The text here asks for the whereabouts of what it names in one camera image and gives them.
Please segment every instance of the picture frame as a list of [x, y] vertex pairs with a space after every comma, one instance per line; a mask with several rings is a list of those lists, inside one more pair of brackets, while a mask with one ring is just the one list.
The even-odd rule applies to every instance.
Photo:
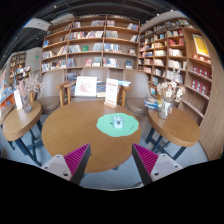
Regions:
[[196, 35], [196, 34], [192, 34], [192, 36], [194, 39], [197, 54], [200, 54], [200, 55], [210, 58], [208, 47], [207, 47], [204, 39], [202, 38], [202, 36]]
[[78, 76], [76, 81], [75, 96], [96, 97], [97, 77]]

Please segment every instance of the gray floor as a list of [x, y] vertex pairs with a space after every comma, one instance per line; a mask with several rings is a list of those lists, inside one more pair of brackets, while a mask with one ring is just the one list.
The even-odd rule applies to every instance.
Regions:
[[[46, 119], [46, 115], [41, 116], [41, 123], [43, 124]], [[142, 132], [139, 145], [147, 149], [152, 149], [151, 143], [145, 143], [145, 139], [151, 128], [151, 125], [149, 124], [146, 117], [138, 117], [138, 120]], [[38, 140], [40, 140], [41, 135], [37, 126], [35, 125], [32, 130], [35, 136], [37, 136]], [[159, 134], [155, 133], [153, 137], [157, 139]], [[22, 139], [26, 145], [31, 144], [31, 136], [29, 132], [26, 133]], [[2, 130], [0, 129], [0, 149], [2, 158], [37, 166], [28, 156], [25, 156], [20, 151], [15, 142], [13, 142], [13, 146], [15, 147], [15, 150], [13, 150], [8, 144], [3, 136]], [[171, 156], [173, 156], [179, 148], [179, 146], [170, 143], [166, 150]], [[42, 165], [47, 163], [52, 158], [44, 146], [38, 148], [36, 151], [37, 158], [42, 163]], [[187, 148], [176, 160], [176, 162], [179, 163], [182, 167], [187, 167], [207, 161], [207, 157], [199, 143], [196, 143], [194, 146]], [[139, 176], [138, 169], [136, 167], [133, 156], [131, 156], [125, 163], [120, 165], [117, 170], [108, 170], [100, 173], [87, 173], [82, 179], [80, 186], [91, 189], [116, 190], [130, 189], [140, 182], [142, 181]]]

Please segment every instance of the chair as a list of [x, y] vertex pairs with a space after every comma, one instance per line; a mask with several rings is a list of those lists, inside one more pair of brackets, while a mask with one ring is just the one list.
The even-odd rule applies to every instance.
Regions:
[[147, 75], [137, 70], [124, 69], [123, 80], [131, 82], [130, 90], [125, 91], [123, 96], [125, 108], [135, 116], [147, 116], [148, 108], [144, 105], [144, 98], [151, 95]]
[[47, 71], [43, 76], [43, 86], [37, 102], [41, 104], [42, 114], [50, 114], [59, 106], [64, 106], [64, 70]]
[[[110, 78], [110, 70], [106, 67], [85, 67], [81, 70], [80, 76], [97, 77], [97, 81], [106, 82], [107, 78]], [[74, 85], [76, 81], [67, 83], [65, 87], [67, 88], [68, 103], [80, 102], [80, 101], [104, 101], [105, 97], [78, 97], [75, 96], [71, 98], [71, 86]]]

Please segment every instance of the wooden table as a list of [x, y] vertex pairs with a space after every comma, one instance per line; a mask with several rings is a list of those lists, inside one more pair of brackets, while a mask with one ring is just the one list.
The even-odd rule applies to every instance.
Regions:
[[14, 109], [14, 106], [10, 104], [2, 110], [2, 116], [0, 117], [0, 126], [3, 124], [4, 120], [9, 115], [9, 113], [13, 111], [13, 109]]
[[132, 143], [139, 143], [141, 129], [139, 125], [138, 130], [132, 135], [122, 137], [110, 137], [104, 134], [96, 127], [98, 119], [105, 114], [113, 113], [133, 116], [121, 106], [110, 108], [101, 101], [74, 102], [59, 108], [43, 125], [44, 146], [52, 156], [57, 154], [64, 156], [90, 143], [91, 156], [85, 173], [116, 168], [132, 155]]
[[[15, 141], [20, 150], [25, 155], [29, 155], [37, 165], [41, 166], [36, 158], [35, 147], [41, 146], [43, 143], [42, 141], [34, 143], [36, 138], [31, 128], [37, 124], [41, 132], [42, 126], [39, 119], [42, 114], [42, 109], [38, 102], [32, 102], [30, 104], [32, 107], [32, 111], [30, 113], [26, 114], [23, 109], [15, 109], [6, 117], [5, 121], [3, 122], [3, 135], [8, 141]], [[31, 133], [33, 144], [25, 146], [21, 137], [28, 131]]]
[[[152, 142], [152, 144], [154, 144], [152, 151], [155, 151], [157, 147], [159, 147], [163, 137], [168, 140], [161, 149], [165, 153], [167, 152], [164, 150], [164, 147], [167, 146], [169, 142], [182, 146], [174, 157], [171, 156], [174, 160], [181, 155], [186, 147], [194, 145], [200, 138], [200, 128], [198, 124], [190, 115], [180, 109], [172, 108], [172, 112], [168, 115], [166, 120], [159, 117], [157, 110], [149, 109], [148, 120], [152, 125], [152, 129], [149, 132], [146, 143]], [[160, 134], [157, 141], [152, 138], [155, 130]]]

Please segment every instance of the tabletop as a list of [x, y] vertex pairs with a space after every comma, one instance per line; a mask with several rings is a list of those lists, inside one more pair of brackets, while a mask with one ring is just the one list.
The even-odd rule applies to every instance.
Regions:
[[126, 113], [134, 117], [121, 106], [111, 108], [101, 101], [75, 102], [63, 106], [54, 111], [43, 125], [44, 146], [52, 156], [64, 156], [90, 143], [91, 155], [85, 173], [113, 169], [130, 158], [132, 143], [138, 144], [141, 138], [140, 125], [137, 131], [128, 136], [110, 137], [101, 132], [96, 127], [98, 119], [113, 113]]
[[3, 124], [4, 120], [8, 114], [14, 109], [14, 105], [10, 104], [2, 110], [2, 116], [0, 117], [0, 126]]
[[180, 109], [172, 108], [166, 120], [159, 117], [157, 110], [149, 109], [148, 120], [160, 135], [176, 145], [189, 147], [200, 138], [200, 128], [196, 121]]
[[30, 103], [32, 111], [28, 114], [24, 110], [14, 109], [3, 122], [3, 134], [8, 141], [15, 141], [26, 134], [40, 119], [41, 105], [38, 102]]

